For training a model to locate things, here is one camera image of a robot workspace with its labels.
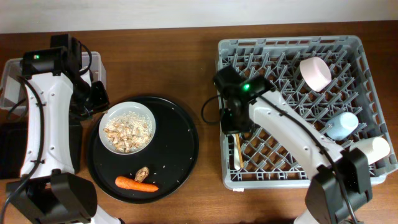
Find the grey plate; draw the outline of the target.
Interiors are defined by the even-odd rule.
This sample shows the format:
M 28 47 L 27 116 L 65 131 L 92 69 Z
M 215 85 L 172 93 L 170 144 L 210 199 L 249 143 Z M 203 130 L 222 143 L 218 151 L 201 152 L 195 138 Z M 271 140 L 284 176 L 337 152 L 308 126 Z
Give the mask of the grey plate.
M 145 105 L 143 105 L 141 103 L 138 103 L 138 102 L 133 102 L 133 101 L 122 102 L 122 103 L 114 105 L 112 108 L 107 110 L 107 112 L 103 115 L 103 117 L 101 118 L 101 120 L 99 122 L 99 129 L 98 129 L 99 138 L 100 138 L 102 144 L 108 150 L 110 150 L 113 153 L 120 154 L 120 155 L 134 154 L 134 153 L 137 153 L 137 152 L 139 152 L 139 151 L 141 151 L 143 149 L 141 149 L 141 150 L 139 150 L 137 152 L 130 153 L 130 154 L 122 154 L 122 153 L 114 152 L 110 148 L 110 144 L 105 143 L 104 134 L 100 131 L 100 129 L 103 128 L 104 125 L 105 125 L 105 122 L 109 121 L 111 118 L 114 118 L 117 115 L 121 115 L 123 113 L 128 113 L 128 112 L 135 112 L 135 113 L 141 114 L 141 115 L 149 115 L 150 120 L 155 122 L 154 114 L 152 113 L 152 111 L 147 106 L 145 106 Z

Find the rice and food scraps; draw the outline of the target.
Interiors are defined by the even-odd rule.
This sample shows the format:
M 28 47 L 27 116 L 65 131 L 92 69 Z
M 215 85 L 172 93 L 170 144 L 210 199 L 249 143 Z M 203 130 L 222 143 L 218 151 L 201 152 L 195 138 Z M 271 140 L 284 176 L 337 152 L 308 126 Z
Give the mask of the rice and food scraps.
M 104 134 L 105 143 L 117 153 L 130 154 L 144 149 L 155 133 L 155 122 L 149 115 L 135 112 L 123 113 L 105 122 L 100 131 Z

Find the white plastic fork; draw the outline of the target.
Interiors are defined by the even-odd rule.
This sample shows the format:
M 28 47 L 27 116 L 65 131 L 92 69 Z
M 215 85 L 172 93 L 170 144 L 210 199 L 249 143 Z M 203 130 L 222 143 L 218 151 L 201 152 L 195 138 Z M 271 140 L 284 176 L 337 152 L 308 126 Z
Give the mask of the white plastic fork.
M 241 168 L 238 147 L 239 147 L 238 138 L 236 137 L 236 135 L 233 135 L 233 161 L 234 161 L 235 170 L 240 170 Z

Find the pink white small bowl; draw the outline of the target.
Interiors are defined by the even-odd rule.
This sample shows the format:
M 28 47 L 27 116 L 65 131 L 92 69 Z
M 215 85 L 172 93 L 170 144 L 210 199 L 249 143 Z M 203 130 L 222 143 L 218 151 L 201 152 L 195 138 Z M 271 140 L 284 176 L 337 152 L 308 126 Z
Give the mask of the pink white small bowl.
M 299 65 L 305 83 L 314 91 L 322 91 L 331 82 L 331 72 L 320 57 L 302 60 Z

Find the light blue plastic cup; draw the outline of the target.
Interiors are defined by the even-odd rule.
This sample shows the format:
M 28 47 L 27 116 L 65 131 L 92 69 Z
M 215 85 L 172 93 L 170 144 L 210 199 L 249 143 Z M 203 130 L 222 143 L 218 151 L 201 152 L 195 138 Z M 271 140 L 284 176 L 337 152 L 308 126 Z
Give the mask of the light blue plastic cup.
M 359 120 L 354 113 L 341 113 L 326 123 L 327 126 L 331 126 L 326 135 L 337 141 L 343 140 L 358 127 L 358 124 Z

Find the white paper cup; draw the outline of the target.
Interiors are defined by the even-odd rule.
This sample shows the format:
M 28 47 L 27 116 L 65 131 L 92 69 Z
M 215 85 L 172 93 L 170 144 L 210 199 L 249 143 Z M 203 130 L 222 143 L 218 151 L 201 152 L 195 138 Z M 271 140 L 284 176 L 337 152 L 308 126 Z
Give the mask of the white paper cup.
M 368 164 L 371 165 L 390 153 L 389 143 L 382 137 L 373 137 L 354 142 L 349 150 L 358 148 L 368 158 Z

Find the wooden chopstick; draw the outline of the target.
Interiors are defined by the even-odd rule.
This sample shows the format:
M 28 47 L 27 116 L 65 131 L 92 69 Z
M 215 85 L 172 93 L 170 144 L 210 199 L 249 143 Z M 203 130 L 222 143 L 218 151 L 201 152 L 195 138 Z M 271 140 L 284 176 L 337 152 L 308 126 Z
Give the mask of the wooden chopstick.
M 243 168 L 243 157 L 242 157 L 242 152 L 241 152 L 241 145 L 240 145 L 240 142 L 239 142 L 239 134 L 236 134 L 236 137 L 238 138 L 238 143 L 239 143 L 238 149 L 239 149 L 239 158 L 240 158 L 240 163 L 241 163 L 241 168 L 240 169 L 242 169 Z

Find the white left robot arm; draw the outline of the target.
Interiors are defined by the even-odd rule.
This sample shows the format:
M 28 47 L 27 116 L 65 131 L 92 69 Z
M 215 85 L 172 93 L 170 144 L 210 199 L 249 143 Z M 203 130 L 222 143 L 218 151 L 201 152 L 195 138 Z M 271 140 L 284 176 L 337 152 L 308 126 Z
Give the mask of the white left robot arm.
M 95 186 L 75 174 L 69 120 L 106 111 L 109 98 L 82 63 L 87 48 L 69 34 L 54 35 L 50 47 L 26 52 L 19 80 L 29 117 L 21 178 L 6 185 L 5 204 L 32 223 L 121 223 L 99 205 Z

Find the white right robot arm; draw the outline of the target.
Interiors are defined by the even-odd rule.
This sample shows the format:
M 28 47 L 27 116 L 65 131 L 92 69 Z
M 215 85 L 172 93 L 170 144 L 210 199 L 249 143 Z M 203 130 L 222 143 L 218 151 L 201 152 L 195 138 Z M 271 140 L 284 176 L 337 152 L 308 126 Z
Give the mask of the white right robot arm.
M 225 134 L 264 128 L 301 165 L 311 183 L 306 210 L 295 223 L 340 223 L 372 197 L 368 155 L 347 151 L 306 122 L 264 77 L 243 79 L 228 66 L 213 82 L 220 94 L 220 123 Z

